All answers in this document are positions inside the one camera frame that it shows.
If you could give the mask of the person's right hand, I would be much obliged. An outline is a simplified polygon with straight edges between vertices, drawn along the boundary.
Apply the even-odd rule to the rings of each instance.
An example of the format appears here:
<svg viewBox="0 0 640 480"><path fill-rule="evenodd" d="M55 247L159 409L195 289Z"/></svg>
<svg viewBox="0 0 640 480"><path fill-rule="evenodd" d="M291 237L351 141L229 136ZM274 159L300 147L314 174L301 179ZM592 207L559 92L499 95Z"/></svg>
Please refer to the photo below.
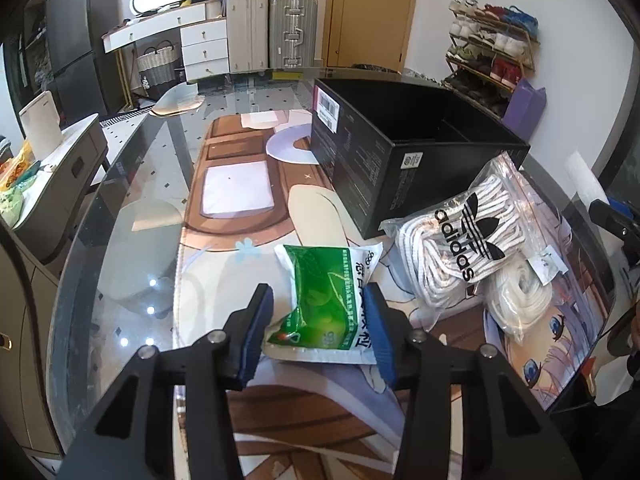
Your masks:
<svg viewBox="0 0 640 480"><path fill-rule="evenodd" d="M630 338L632 343L632 353L640 350L640 328L639 315L636 314L630 323Z"/></svg>

